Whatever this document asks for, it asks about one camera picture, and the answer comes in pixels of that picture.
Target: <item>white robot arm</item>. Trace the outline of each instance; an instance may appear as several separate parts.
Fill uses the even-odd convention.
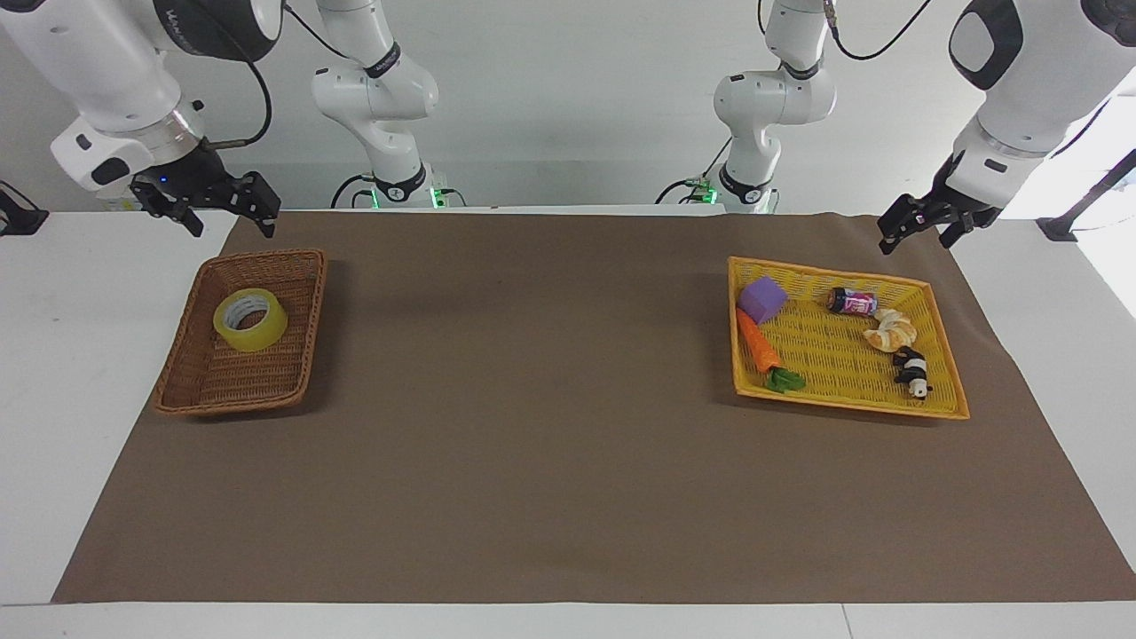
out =
[[[182,96],[159,50],[259,58],[279,34],[279,6],[273,11],[272,5],[0,0],[0,24],[78,109],[51,144],[76,182],[91,191],[128,184],[151,215],[194,235],[202,226],[192,207],[216,207],[249,217],[270,236],[279,198],[258,173],[237,179],[225,172],[217,147],[204,139],[199,105]]]
[[[351,59],[317,72],[319,109],[362,142],[387,205],[433,204],[431,167],[404,122],[426,117],[437,84],[401,50],[376,0],[317,0],[335,47]],[[80,185],[126,186],[154,217],[200,235],[193,207],[249,217],[272,236],[279,198],[258,173],[233,177],[162,51],[256,61],[281,33],[282,0],[0,0],[0,24],[80,117],[51,144]]]
[[[951,59],[986,101],[922,198],[879,218],[885,254],[936,224],[950,248],[989,226],[1069,130],[1136,65],[1136,0],[974,0],[951,34]]]
[[[718,84],[715,113],[733,135],[729,157],[711,168],[711,186],[726,210],[753,211],[769,191],[780,142],[774,124],[809,124],[828,117],[836,86],[824,66],[826,15],[832,0],[777,0],[766,45],[780,58],[777,70],[749,70]]]
[[[317,5],[332,45],[352,64],[316,72],[316,106],[362,143],[381,206],[433,206],[433,174],[406,123],[434,110],[434,76],[402,53],[378,0]]]

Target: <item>pink label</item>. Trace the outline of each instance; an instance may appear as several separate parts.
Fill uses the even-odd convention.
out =
[[[844,298],[844,313],[852,315],[871,315],[876,312],[876,298],[868,293],[847,293]]]

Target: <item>purple cube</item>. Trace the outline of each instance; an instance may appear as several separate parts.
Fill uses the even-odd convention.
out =
[[[774,315],[785,306],[788,293],[782,290],[768,275],[742,289],[737,298],[737,307],[761,324],[772,320]]]

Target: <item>black bracket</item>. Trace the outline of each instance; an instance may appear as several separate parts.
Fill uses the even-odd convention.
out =
[[[8,221],[7,225],[0,226],[0,235],[34,235],[49,215],[43,209],[19,206],[3,191],[0,191],[0,211]]]
[[[1061,217],[1043,217],[1037,221],[1037,226],[1041,227],[1046,238],[1054,242],[1076,242],[1077,235],[1072,233],[1072,225],[1077,218],[1133,171],[1136,171],[1136,149],[1129,151],[1124,159],[1117,163],[1068,213]]]

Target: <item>small can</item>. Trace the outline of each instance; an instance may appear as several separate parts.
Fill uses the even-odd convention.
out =
[[[878,307],[879,301],[872,293],[843,287],[837,287],[828,292],[828,310],[833,313],[870,317]]]

